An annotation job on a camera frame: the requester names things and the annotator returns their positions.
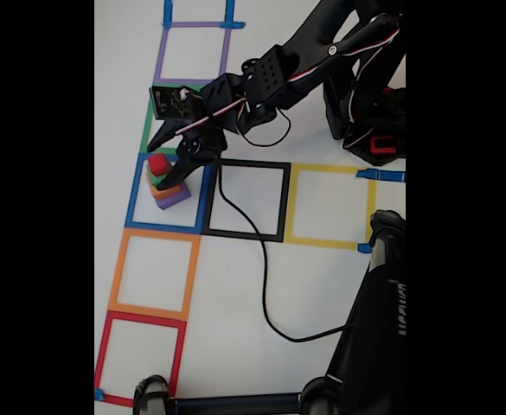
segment red and white wire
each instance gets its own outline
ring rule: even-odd
[[[358,82],[360,80],[360,77],[362,75],[362,71],[368,66],[368,64],[387,46],[388,44],[386,45],[383,45],[382,47],[380,47],[378,50],[375,51],[375,53],[370,56],[370,59],[367,60],[367,62],[362,65],[362,67],[359,67],[358,68],[358,72],[356,73],[356,81],[355,82]],[[355,95],[355,88],[353,88],[350,92],[350,97],[349,97],[349,103],[347,105],[348,107],[348,110],[349,110],[349,120],[351,123],[354,123],[355,122],[355,118],[353,117],[353,112],[352,112],[352,104],[353,104],[353,96]]]
[[[385,39],[381,40],[381,41],[378,41],[377,43],[374,43],[373,45],[370,45],[370,46],[367,46],[365,48],[360,48],[358,50],[355,50],[353,52],[349,52],[347,54],[341,54],[343,56],[354,56],[356,54],[360,54],[362,52],[366,52],[367,50],[370,50],[370,49],[373,49],[373,48],[378,48],[380,46],[383,46],[383,45],[387,45],[389,44],[395,36],[397,36],[399,34],[399,31],[400,29],[396,29],[393,33],[391,33],[390,35],[388,35]],[[320,66],[317,65],[311,69],[307,69],[306,71],[303,71],[301,73],[298,73],[297,75],[295,76],[292,76],[291,78],[288,79],[288,82],[296,82],[298,80],[301,80],[302,78],[310,75],[311,73],[313,73],[314,71],[316,71]]]
[[[355,145],[356,143],[358,143],[360,140],[362,140],[363,138],[367,137],[370,135],[370,133],[374,130],[374,127],[370,128],[366,134],[363,134],[362,136],[358,137],[355,141],[353,141],[352,143],[350,144],[347,144],[345,145],[343,148],[344,149],[349,149],[350,147],[352,147],[353,145]]]
[[[234,107],[236,107],[238,104],[240,104],[241,102],[245,101],[246,99],[245,98],[239,98],[238,100],[232,102],[230,105],[228,106],[225,106],[223,107],[222,109],[218,110],[217,112],[215,112],[214,114],[212,114],[213,117],[218,117],[219,115],[221,114],[224,114],[230,110],[232,110]],[[189,125],[186,125],[185,127],[183,128],[180,128],[178,131],[176,131],[174,133],[174,135],[176,136],[179,136],[180,134],[183,134],[185,131],[189,131],[193,128],[196,128],[198,127],[199,125],[203,125],[204,123],[206,123],[208,121],[208,117],[205,117],[205,118],[201,118],[199,119],[198,121],[195,121],[194,123],[192,124],[189,124]]]

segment purple block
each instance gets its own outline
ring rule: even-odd
[[[188,199],[191,197],[191,192],[189,192],[189,189],[187,188],[187,185],[185,182],[182,183],[182,190],[175,195],[165,197],[161,201],[155,200],[157,203],[157,206],[161,208],[162,210],[169,208],[170,206],[174,206],[176,203],[179,203],[180,201],[184,201],[185,199]]]

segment orange block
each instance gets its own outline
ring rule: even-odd
[[[169,197],[172,195],[175,195],[177,192],[181,192],[183,187],[181,184],[178,184],[177,186],[174,186],[173,188],[166,188],[165,190],[157,190],[152,183],[151,178],[149,175],[145,175],[147,177],[147,182],[149,183],[149,188],[151,188],[152,197],[154,197],[156,200],[161,201],[165,197]]]

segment black metal bar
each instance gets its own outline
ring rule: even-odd
[[[299,393],[176,399],[176,415],[294,415]]]

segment red part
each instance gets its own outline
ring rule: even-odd
[[[376,147],[376,143],[381,140],[392,140],[395,136],[372,136],[370,138],[370,152],[372,154],[397,154],[395,147]]]
[[[162,153],[153,154],[147,158],[147,162],[149,162],[151,173],[156,177],[167,175],[172,167],[168,158]]]

